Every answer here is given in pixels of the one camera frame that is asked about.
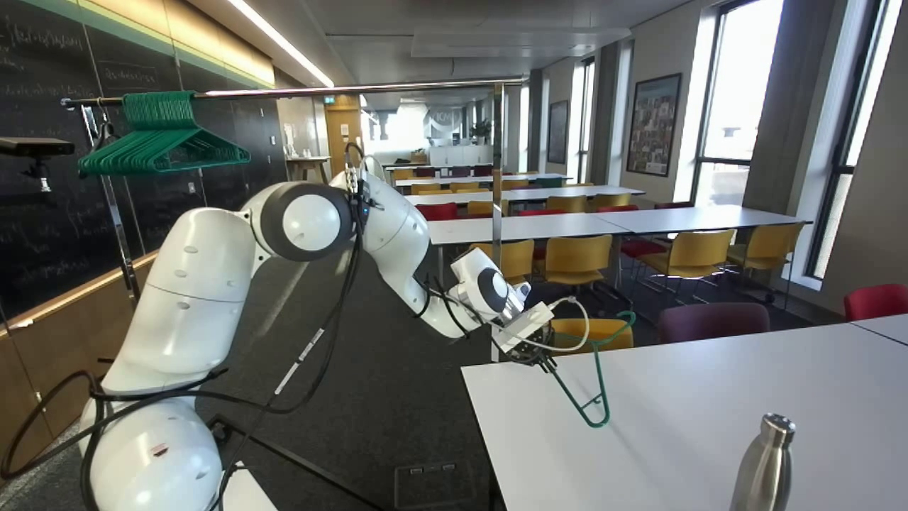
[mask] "wooden table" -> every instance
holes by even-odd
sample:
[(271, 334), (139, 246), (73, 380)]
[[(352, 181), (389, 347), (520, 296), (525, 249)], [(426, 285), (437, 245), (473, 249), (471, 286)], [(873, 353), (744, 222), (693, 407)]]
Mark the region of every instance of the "wooden table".
[[(613, 420), (586, 428), (537, 366), (463, 377), (508, 511), (728, 508), (762, 411), (796, 424), (789, 508), (904, 508), (908, 350), (836, 323), (620, 350), (605, 359)], [(592, 359), (558, 359), (578, 394)]]

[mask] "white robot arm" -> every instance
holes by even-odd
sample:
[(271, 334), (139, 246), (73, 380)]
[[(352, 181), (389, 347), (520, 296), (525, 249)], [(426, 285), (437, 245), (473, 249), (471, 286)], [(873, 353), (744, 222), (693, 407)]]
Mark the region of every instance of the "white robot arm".
[[(444, 337), (493, 323), (508, 353), (551, 320), (544, 307), (525, 313), (525, 290), (508, 286), (478, 249), (453, 261), (457, 285), (447, 293), (426, 293), (415, 278), (427, 249), (426, 218), (372, 173), (354, 192), (284, 181), (237, 212), (198, 208), (172, 224), (102, 388), (131, 398), (205, 380), (223, 364), (249, 282), (266, 259), (320, 259), (352, 235), (363, 235), (361, 246), (402, 305)], [(83, 424), (94, 424), (94, 410), (85, 407)], [(91, 451), (91, 489), (105, 511), (202, 511), (220, 495), (220, 456), (189, 398), (124, 415)], [(237, 485), (230, 481), (223, 496), (223, 508), (271, 508), (247, 473)]]

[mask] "ceiling light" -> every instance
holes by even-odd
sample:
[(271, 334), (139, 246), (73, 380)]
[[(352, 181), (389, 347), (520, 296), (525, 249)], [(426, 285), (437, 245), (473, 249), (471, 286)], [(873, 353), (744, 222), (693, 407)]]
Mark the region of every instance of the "ceiling light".
[(304, 66), (320, 86), (334, 89), (334, 83), (304, 53), (298, 52), (271, 24), (266, 24), (247, 0), (230, 0), (259, 31), (263, 31), (284, 53)]

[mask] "water bottle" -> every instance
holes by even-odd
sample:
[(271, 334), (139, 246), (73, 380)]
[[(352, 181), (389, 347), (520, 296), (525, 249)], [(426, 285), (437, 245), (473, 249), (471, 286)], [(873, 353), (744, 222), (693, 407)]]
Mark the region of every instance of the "water bottle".
[(759, 435), (744, 451), (732, 511), (783, 511), (791, 491), (793, 424), (783, 415), (762, 415)]

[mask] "picture frame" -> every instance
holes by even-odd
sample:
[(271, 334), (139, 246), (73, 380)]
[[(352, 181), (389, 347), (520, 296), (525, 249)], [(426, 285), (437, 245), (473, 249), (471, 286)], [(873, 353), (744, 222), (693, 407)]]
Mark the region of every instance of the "picture frame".
[(547, 161), (554, 165), (568, 165), (568, 119), (568, 100), (547, 106)]
[(627, 173), (670, 177), (677, 124), (681, 75), (634, 83)]

